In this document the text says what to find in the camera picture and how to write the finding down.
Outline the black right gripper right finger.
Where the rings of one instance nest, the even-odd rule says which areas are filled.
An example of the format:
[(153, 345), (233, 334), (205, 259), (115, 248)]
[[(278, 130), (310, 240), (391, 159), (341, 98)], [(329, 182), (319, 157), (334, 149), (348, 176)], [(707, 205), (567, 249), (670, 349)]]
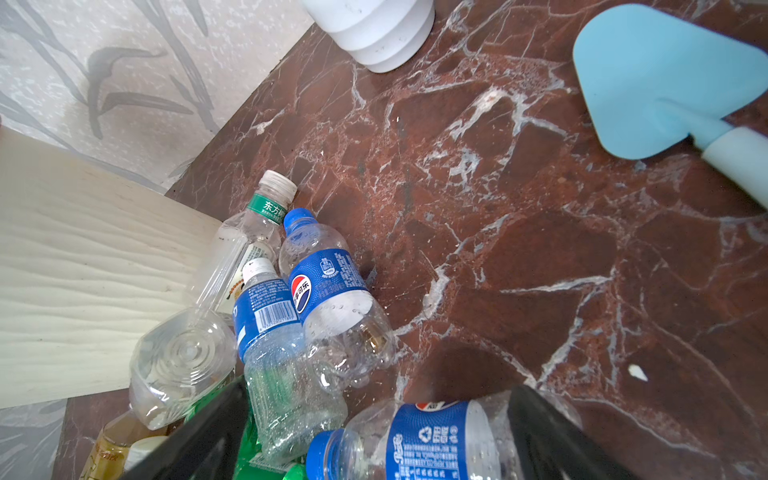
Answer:
[(637, 477), (528, 386), (511, 390), (508, 420), (523, 479)]

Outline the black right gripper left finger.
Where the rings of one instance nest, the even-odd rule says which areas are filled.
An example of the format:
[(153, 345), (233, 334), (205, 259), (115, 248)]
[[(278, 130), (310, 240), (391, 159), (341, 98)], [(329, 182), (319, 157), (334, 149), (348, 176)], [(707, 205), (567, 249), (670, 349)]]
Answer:
[(230, 480), (248, 418), (246, 382), (239, 377), (122, 477)]

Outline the yellow tea bottle white label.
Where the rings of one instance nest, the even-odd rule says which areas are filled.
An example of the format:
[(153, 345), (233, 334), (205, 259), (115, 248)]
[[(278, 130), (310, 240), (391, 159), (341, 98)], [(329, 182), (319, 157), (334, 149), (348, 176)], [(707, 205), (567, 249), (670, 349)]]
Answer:
[(124, 472), (131, 447), (145, 439), (164, 439), (170, 426), (158, 430), (148, 429), (141, 420), (128, 410), (116, 417), (99, 433), (80, 479), (118, 479)]

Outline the white ribbed waste bin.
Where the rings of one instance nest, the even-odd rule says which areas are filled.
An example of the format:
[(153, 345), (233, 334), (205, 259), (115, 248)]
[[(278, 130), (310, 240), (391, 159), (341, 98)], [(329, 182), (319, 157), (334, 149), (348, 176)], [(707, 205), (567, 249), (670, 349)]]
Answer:
[(138, 339), (183, 309), (218, 221), (1, 131), (1, 404), (120, 390)]

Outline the green plastic soda bottle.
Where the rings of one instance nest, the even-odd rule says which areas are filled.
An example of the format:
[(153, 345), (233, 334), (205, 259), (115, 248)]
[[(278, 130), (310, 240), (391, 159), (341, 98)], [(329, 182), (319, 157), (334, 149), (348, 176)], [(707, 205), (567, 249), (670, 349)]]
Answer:
[[(242, 379), (231, 372), (209, 392), (196, 400), (185, 413), (187, 422), (212, 402), (229, 383)], [(240, 443), (238, 459), (234, 470), (234, 479), (307, 479), (306, 467), (301, 460), (289, 461), (283, 464), (267, 462), (258, 437), (258, 429), (254, 422), (251, 403), (248, 403), (248, 415), (245, 422), (243, 437)]]

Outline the clear bottle green label lying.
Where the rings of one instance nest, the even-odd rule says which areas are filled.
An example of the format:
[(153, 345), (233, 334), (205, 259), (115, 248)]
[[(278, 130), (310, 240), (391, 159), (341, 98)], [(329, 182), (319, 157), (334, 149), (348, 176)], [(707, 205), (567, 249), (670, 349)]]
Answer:
[(150, 430), (184, 417), (193, 405), (227, 383), (236, 367), (236, 341), (216, 312), (187, 308), (137, 342), (129, 366), (134, 415)]

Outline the blue label bottle white cap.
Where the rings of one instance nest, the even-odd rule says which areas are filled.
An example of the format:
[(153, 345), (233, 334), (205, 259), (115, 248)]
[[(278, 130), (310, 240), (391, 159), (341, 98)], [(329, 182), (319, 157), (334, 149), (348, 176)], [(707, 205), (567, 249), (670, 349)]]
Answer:
[(288, 463), (304, 456), (316, 435), (340, 428), (348, 409), (306, 356), (290, 288), (272, 262), (252, 259), (242, 274), (232, 316), (258, 440), (265, 462)]

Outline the blue label bottle near gripper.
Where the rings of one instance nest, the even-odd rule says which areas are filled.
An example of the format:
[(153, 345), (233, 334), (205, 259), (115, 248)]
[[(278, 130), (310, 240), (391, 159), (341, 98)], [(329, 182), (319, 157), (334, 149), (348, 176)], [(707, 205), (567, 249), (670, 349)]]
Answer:
[(379, 401), (312, 440), (309, 479), (521, 479), (511, 392), (466, 401)]

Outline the Pepsi blue label bottle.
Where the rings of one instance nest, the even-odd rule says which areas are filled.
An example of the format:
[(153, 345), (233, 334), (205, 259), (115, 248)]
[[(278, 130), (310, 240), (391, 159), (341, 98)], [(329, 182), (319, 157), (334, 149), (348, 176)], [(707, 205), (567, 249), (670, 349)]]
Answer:
[(310, 361), (339, 389), (365, 386), (390, 367), (397, 339), (344, 237), (305, 208), (283, 220), (278, 265), (288, 283)]

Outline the clear bottle white cap green band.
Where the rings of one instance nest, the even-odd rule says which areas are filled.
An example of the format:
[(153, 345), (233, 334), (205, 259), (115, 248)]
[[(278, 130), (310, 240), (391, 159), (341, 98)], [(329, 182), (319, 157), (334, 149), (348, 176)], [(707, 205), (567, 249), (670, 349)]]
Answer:
[(245, 264), (256, 258), (275, 263), (283, 220), (298, 187), (286, 176), (267, 170), (245, 210), (224, 221), (187, 288), (192, 305), (229, 319), (243, 292)]

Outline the light blue silicone spatula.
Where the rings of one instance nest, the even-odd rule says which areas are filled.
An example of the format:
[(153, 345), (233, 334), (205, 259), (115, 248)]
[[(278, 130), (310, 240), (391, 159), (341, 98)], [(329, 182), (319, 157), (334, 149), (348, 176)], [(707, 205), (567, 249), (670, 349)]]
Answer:
[(610, 8), (573, 47), (602, 147), (627, 160), (692, 138), (701, 157), (767, 203), (767, 138), (725, 118), (767, 90), (765, 51), (640, 4)]

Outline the white pot with flowers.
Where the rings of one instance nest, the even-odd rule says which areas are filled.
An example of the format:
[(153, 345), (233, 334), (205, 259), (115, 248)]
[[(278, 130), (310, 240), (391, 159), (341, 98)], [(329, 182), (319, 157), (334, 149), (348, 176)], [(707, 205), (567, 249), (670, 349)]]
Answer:
[(435, 22), (433, 0), (304, 0), (316, 25), (356, 62), (386, 73), (410, 60)]

